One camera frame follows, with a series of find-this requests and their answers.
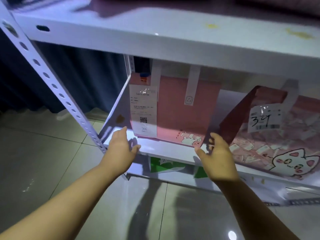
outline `floor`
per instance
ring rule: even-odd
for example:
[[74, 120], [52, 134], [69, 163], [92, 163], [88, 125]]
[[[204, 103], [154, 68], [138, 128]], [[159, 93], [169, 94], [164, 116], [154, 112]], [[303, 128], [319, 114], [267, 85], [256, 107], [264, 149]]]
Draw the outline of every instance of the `floor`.
[[[101, 121], [91, 123], [101, 130]], [[54, 197], [102, 157], [73, 117], [59, 121], [48, 110], [0, 116], [0, 152], [0, 232]], [[314, 198], [319, 194], [299, 188], [290, 195]], [[301, 239], [318, 239], [320, 205], [271, 210]], [[236, 239], [243, 239], [221, 194], [120, 177], [107, 189], [77, 239], [229, 239], [232, 231]]]

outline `green package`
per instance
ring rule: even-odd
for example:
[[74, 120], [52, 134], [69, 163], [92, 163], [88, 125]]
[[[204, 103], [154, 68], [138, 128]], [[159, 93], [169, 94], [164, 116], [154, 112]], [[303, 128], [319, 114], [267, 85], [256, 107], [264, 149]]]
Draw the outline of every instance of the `green package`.
[[151, 173], [168, 173], [184, 169], [185, 163], [149, 157], [149, 167]]
[[195, 179], [201, 179], [201, 178], [207, 178], [208, 175], [206, 174], [205, 170], [203, 167], [194, 167], [194, 176]]

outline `person's left hand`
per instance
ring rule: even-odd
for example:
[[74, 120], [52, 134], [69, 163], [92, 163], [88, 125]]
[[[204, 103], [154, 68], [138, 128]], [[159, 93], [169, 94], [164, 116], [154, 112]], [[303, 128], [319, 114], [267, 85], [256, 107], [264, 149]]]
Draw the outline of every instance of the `person's left hand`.
[[113, 133], [109, 147], [99, 165], [109, 168], [115, 176], [120, 176], [129, 169], [140, 147], [141, 145], [135, 145], [130, 151], [125, 126]]

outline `person's left arm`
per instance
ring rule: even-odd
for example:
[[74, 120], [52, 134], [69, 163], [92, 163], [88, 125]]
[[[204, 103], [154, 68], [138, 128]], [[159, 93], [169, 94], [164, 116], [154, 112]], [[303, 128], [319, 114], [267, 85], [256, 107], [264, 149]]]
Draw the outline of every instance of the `person's left arm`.
[[126, 130], [113, 133], [98, 166], [0, 234], [0, 240], [74, 239], [105, 190], [129, 169], [140, 148], [135, 145], [130, 151]]

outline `forearm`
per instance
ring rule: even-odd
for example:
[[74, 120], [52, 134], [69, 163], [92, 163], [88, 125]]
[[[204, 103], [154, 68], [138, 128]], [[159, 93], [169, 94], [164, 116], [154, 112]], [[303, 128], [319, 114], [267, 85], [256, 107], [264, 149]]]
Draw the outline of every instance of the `forearm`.
[[229, 202], [246, 240], [298, 239], [244, 182], [215, 183]]
[[117, 175], [97, 166], [32, 214], [0, 235], [0, 239], [73, 239]]

